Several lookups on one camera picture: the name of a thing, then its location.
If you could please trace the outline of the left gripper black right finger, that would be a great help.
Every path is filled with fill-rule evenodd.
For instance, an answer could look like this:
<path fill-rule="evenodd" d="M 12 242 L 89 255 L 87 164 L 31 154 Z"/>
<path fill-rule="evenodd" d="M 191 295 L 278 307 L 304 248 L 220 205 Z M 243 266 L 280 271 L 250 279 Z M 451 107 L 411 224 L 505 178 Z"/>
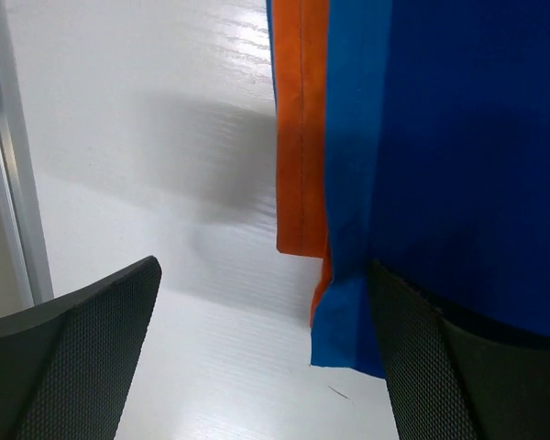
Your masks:
<path fill-rule="evenodd" d="M 401 439 L 550 439 L 550 337 L 421 290 L 378 262 L 368 295 Z"/>

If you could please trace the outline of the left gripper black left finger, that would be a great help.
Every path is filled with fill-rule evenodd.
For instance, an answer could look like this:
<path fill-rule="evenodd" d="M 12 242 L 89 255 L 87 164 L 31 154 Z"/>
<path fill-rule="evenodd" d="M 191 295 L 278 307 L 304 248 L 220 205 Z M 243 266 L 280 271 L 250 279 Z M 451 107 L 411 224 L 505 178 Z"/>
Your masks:
<path fill-rule="evenodd" d="M 0 439 L 113 439 L 160 288 L 152 256 L 0 318 Z"/>

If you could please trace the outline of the rainbow striped shorts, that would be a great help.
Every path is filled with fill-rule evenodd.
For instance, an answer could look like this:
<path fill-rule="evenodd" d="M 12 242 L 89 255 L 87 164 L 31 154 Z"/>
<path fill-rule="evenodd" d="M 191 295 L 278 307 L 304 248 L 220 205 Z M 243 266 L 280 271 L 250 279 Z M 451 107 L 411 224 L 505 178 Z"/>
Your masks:
<path fill-rule="evenodd" d="M 550 336 L 550 1 L 270 1 L 277 248 L 311 362 L 382 377 L 374 260 Z"/>

